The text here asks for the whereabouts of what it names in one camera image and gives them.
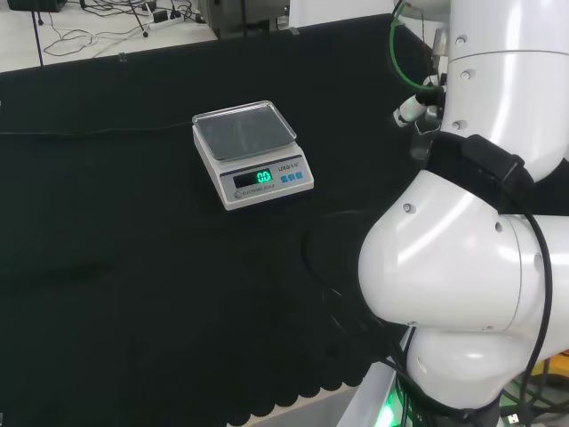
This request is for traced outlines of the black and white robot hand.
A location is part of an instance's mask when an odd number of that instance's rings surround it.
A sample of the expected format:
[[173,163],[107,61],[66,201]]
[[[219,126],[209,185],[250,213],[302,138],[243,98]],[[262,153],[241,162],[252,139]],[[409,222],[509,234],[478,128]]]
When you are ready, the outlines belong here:
[[445,109],[446,73],[428,76],[424,84],[432,91],[422,91],[405,100],[394,112],[395,124],[412,126],[419,135],[441,129]]

